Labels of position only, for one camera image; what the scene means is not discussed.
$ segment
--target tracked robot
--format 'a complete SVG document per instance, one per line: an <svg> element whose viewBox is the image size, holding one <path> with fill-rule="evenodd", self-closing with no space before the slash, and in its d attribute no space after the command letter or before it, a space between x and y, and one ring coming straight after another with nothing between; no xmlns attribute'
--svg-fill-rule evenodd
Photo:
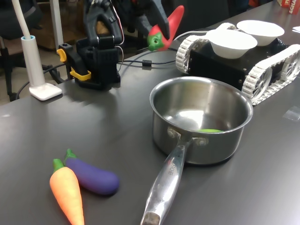
<svg viewBox="0 0 300 225"><path fill-rule="evenodd" d="M217 29L238 30L230 23ZM186 74L228 83L257 105L295 80L300 72L300 45L287 46L276 38L267 46L257 46L230 60L213 52L207 35L191 35L177 51L176 66Z"/></svg>

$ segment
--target purple eggplant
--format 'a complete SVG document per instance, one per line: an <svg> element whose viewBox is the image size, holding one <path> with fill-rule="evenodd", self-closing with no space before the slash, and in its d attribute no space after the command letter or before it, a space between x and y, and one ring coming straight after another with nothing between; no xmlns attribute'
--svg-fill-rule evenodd
<svg viewBox="0 0 300 225"><path fill-rule="evenodd" d="M73 170L79 184L89 191L100 195L112 195L118 191L120 182L116 174L81 161L71 149L67 150L64 164Z"/></svg>

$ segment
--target dark table surface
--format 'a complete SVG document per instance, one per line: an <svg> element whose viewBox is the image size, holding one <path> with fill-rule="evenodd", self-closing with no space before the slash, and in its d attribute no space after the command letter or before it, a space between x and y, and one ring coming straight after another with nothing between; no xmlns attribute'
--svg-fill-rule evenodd
<svg viewBox="0 0 300 225"><path fill-rule="evenodd" d="M299 15L286 14L287 9L271 3L228 21L286 24L282 39L299 43L300 34L291 32L300 25ZM160 62L175 54L138 57ZM121 87L108 92L66 82L60 85L63 97L45 102L27 97L0 107L0 224L68 224L49 187L52 159L63 158L67 148L114 171L121 181L111 197L82 190L86 225L140 223L166 157L152 142L149 94L181 73L171 64L151 70L123 66L120 74ZM299 78L255 107L240 147L227 163L185 167L164 224L299 225L300 123L283 117L292 106L300 107Z"/></svg>

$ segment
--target green object in pan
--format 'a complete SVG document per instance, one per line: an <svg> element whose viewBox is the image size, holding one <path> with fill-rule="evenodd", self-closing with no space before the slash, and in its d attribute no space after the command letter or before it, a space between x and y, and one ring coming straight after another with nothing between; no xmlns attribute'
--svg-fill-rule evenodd
<svg viewBox="0 0 300 225"><path fill-rule="evenodd" d="M222 130L215 130L215 129L200 129L199 132L206 132L206 133L217 133L222 132Z"/></svg>

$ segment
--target saucepan rim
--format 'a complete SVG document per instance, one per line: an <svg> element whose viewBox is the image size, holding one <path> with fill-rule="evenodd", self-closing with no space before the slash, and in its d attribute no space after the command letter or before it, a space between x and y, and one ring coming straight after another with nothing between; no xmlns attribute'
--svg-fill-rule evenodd
<svg viewBox="0 0 300 225"><path fill-rule="evenodd" d="M200 132L200 131L196 131L196 130L191 130L191 129L186 129L186 128L182 128L182 127L179 127L177 126L176 124L168 121L166 118L164 118L160 113L158 113L158 111L156 110L155 106L154 106L154 96L155 94L162 88L164 88L166 85L174 82L174 81L177 81L177 80L184 80L184 81L201 81L201 82L204 82L204 83L210 83L210 82L213 82L213 83L218 83L220 85L223 85L223 86L226 86L230 89L232 89L233 91L235 91L241 98L242 100L245 101L246 103L246 107L248 107L249 111L248 111L248 117L247 119L241 124L239 125L238 127L235 127L231 130L226 130L226 131L222 131L222 132ZM153 111L161 118L163 119L164 121L166 121L167 123L169 123L170 125L178 128L178 129L181 129L181 130L184 130L184 131L188 131L188 132L194 132L194 133L199 133L199 134L225 134L225 133L230 133L230 132L233 132L235 130L238 130L242 127L244 127L246 124L249 123L249 121L251 120L252 116L253 116L253 106L251 104L251 101L250 99L248 99L246 96L244 96L244 94L238 90L237 88L227 84L227 83L224 83L222 81L217 81L217 80L214 80L214 79L210 79L210 78L204 78L204 77L198 77L198 76L183 76L183 77L176 77L176 78L171 78L171 79L168 79L168 80L165 80L161 83L159 83L158 85L155 86L155 88L153 88L153 90L151 91L150 93L150 104L151 104L151 107L153 109Z"/></svg>

